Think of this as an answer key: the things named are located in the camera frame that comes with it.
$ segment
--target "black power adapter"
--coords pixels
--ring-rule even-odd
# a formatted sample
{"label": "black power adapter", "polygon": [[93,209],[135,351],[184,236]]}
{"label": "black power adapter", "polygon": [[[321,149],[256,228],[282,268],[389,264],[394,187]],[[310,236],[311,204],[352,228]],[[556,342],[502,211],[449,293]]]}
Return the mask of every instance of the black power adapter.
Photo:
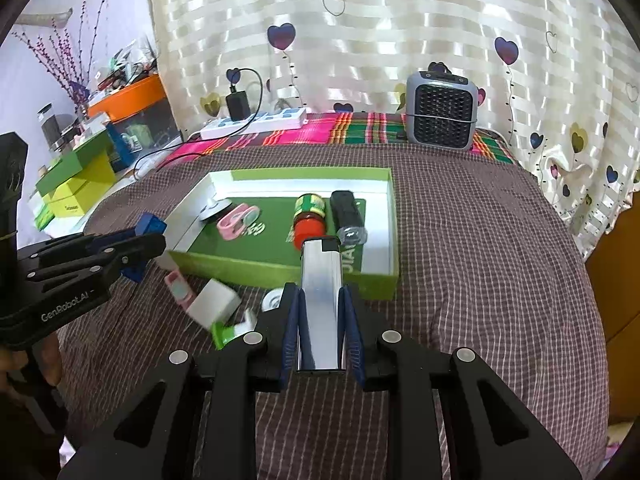
{"label": "black power adapter", "polygon": [[229,117],[233,121],[244,121],[249,115],[249,100],[244,90],[237,92],[236,86],[231,85],[231,94],[226,96],[226,108],[229,110]]}

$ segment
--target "curtain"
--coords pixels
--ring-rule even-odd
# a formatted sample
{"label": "curtain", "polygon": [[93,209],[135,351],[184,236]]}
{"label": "curtain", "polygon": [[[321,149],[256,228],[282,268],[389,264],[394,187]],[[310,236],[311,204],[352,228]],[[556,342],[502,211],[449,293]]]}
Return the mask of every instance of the curtain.
{"label": "curtain", "polygon": [[[500,133],[587,258],[640,189],[638,48],[607,0],[151,0],[184,132],[226,114],[235,68],[262,109],[402,112],[417,70],[479,88]],[[255,107],[260,83],[240,74]]]}

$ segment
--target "metal screw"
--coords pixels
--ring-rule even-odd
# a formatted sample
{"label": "metal screw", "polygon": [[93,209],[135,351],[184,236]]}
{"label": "metal screw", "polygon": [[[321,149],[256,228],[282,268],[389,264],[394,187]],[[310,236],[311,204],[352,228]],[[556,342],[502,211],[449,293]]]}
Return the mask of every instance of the metal screw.
{"label": "metal screw", "polygon": [[471,348],[461,348],[456,352],[458,359],[470,363],[476,358],[476,353]]}
{"label": "metal screw", "polygon": [[262,334],[260,332],[247,332],[242,338],[248,345],[257,345],[262,341]]}
{"label": "metal screw", "polygon": [[395,330],[385,330],[382,333],[382,339],[384,339],[387,343],[398,343],[402,339],[402,336]]}
{"label": "metal screw", "polygon": [[169,361],[171,361],[174,365],[179,365],[185,362],[188,357],[189,354],[187,354],[187,352],[185,352],[184,350],[174,350],[173,352],[171,352],[171,355],[169,355]]}

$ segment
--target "human hand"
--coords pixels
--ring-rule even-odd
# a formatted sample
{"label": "human hand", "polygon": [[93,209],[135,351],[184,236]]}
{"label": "human hand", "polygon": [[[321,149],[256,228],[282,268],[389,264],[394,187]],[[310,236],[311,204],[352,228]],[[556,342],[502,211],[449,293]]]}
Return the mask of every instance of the human hand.
{"label": "human hand", "polygon": [[[22,396],[14,390],[8,381],[7,373],[20,370],[28,362],[24,350],[13,352],[0,346],[0,393],[22,403]],[[58,386],[62,380],[62,357],[58,345],[58,335],[53,332],[42,341],[42,375],[51,386]]]}

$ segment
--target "silver lighter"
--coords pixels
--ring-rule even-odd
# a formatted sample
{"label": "silver lighter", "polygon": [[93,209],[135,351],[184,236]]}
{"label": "silver lighter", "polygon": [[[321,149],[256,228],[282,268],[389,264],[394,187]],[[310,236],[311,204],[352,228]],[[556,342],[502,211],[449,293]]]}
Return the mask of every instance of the silver lighter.
{"label": "silver lighter", "polygon": [[302,245],[302,290],[298,354],[299,371],[341,371],[344,336],[338,325],[342,288],[340,241],[334,236],[305,240]]}

